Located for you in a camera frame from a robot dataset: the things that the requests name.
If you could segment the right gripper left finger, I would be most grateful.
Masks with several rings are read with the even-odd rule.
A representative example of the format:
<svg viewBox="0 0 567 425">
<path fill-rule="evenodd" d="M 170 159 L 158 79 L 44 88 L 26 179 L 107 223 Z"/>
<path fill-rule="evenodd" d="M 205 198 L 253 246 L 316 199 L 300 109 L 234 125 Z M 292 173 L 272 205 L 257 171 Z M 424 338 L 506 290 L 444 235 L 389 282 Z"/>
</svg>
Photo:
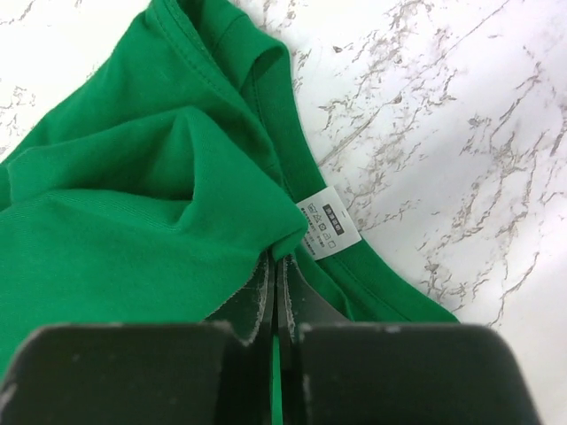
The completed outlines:
<svg viewBox="0 0 567 425">
<path fill-rule="evenodd" d="M 1 387 L 4 424 L 268 424 L 273 262 L 204 321 L 34 331 Z"/>
</svg>

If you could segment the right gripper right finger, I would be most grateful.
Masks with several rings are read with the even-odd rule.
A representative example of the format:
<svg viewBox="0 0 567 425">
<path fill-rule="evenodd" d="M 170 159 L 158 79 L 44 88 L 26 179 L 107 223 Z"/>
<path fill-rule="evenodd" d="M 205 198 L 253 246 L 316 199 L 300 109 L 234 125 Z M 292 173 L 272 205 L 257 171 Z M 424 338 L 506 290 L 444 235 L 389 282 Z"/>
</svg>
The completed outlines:
<svg viewBox="0 0 567 425">
<path fill-rule="evenodd" d="M 276 272 L 286 424 L 537 424 L 516 359 L 491 329 L 353 322 L 291 258 Z"/>
</svg>

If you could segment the green t shirt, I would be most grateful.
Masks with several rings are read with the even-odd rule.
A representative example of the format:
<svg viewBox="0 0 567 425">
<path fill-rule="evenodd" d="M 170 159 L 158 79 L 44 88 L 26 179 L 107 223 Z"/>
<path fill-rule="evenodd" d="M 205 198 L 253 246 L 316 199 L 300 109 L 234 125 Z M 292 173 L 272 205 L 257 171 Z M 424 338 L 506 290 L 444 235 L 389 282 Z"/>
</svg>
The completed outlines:
<svg viewBox="0 0 567 425">
<path fill-rule="evenodd" d="M 455 323 L 397 276 L 310 153 L 286 47 L 228 1 L 153 1 L 1 165 L 1 376 L 58 324 L 204 321 L 273 262 L 350 321 Z"/>
</svg>

